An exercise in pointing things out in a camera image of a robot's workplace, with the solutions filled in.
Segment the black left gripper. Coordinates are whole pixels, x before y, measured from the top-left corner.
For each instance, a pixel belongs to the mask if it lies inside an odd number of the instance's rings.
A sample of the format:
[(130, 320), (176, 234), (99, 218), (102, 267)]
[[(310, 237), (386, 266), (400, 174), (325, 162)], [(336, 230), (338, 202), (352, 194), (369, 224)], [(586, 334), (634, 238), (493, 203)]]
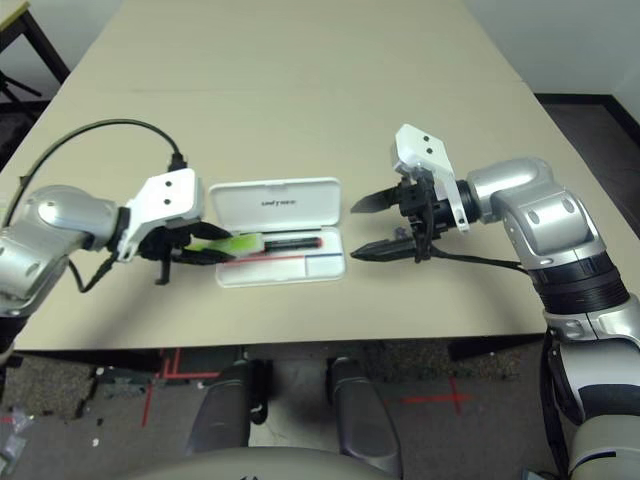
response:
[(232, 237), (225, 229), (207, 222), (196, 222), (179, 228), (158, 227), (153, 229), (139, 244), (139, 255), (151, 261), (161, 261), (160, 277), (156, 285), (166, 285), (170, 281), (173, 263), (209, 266), (227, 263), (235, 259), (231, 254), (211, 250), (189, 250), (191, 235), (204, 240), (223, 240)]

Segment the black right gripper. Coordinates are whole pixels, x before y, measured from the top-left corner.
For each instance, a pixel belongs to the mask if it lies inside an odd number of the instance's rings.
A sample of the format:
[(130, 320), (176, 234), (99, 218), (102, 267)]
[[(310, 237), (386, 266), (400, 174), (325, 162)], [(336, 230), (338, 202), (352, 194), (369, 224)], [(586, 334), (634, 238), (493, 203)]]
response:
[(370, 242), (351, 252), (352, 258), (361, 261), (429, 260), (433, 239), (439, 238), (442, 231), (456, 226), (448, 201), (437, 199), (435, 181), (430, 172), (419, 172), (415, 179), (404, 176), (398, 187), (364, 196), (351, 207), (351, 212), (376, 213), (399, 203), (401, 215), (409, 221), (413, 240)]

